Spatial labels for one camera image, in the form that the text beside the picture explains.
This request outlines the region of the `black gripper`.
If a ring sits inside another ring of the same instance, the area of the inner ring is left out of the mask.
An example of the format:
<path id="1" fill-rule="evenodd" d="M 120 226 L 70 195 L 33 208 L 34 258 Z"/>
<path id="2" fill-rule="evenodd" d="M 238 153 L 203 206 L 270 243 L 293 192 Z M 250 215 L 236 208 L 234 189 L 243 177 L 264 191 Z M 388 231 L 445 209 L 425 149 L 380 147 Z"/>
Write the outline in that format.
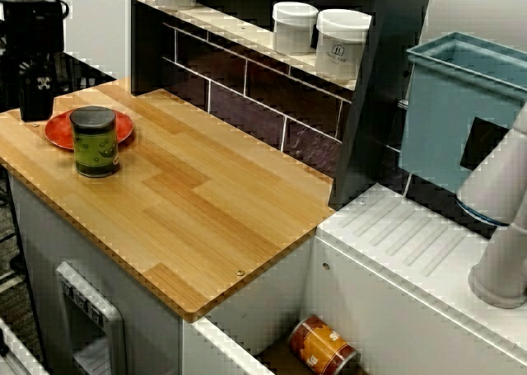
<path id="1" fill-rule="evenodd" d="M 63 0 L 1 0 L 5 40 L 3 62 L 21 63 L 18 72 L 21 119 L 48 120 L 53 113 L 54 67 L 46 59 L 64 49 Z"/>

